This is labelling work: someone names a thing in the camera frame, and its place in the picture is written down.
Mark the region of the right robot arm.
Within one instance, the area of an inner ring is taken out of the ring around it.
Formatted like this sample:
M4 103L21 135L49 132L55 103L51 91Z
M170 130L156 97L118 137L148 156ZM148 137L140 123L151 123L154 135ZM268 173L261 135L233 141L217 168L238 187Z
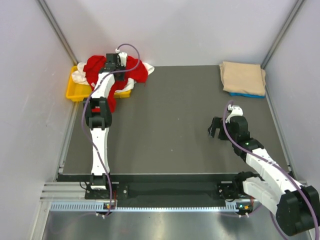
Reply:
M214 117L208 135L230 141L234 153L255 172L241 172L233 180L233 192L239 198L247 195L258 200L273 216L287 236L314 229L320 238L320 198L313 186L304 186L268 154L264 146L251 137L244 116L229 120Z

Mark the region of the red t-shirt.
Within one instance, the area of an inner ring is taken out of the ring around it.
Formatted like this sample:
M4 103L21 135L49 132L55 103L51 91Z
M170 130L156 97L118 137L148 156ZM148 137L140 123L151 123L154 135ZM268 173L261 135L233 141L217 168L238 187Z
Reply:
M94 90L94 86L98 81L98 74L100 69L105 65L106 57L102 55L93 55L88 60L87 63L84 65L83 71L85 72L86 81L91 87L91 90ZM148 79L148 68L144 64L144 62L139 63L138 67L134 70L124 73L124 81L116 81L107 97L107 102L109 105L109 109L111 113L116 110L116 99L114 94L116 91L125 91L125 87L127 86L129 79L136 81L137 83L145 83Z

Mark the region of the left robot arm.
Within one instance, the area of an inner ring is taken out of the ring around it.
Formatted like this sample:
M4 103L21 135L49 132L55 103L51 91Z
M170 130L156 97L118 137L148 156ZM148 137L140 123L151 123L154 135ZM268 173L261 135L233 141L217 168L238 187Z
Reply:
M93 93L84 102L83 118L89 128L92 143L92 169L90 188L102 198L109 198L114 191L110 180L107 143L112 113L108 96L117 81L125 79L128 54L117 50L106 55L106 62L98 72L98 80Z

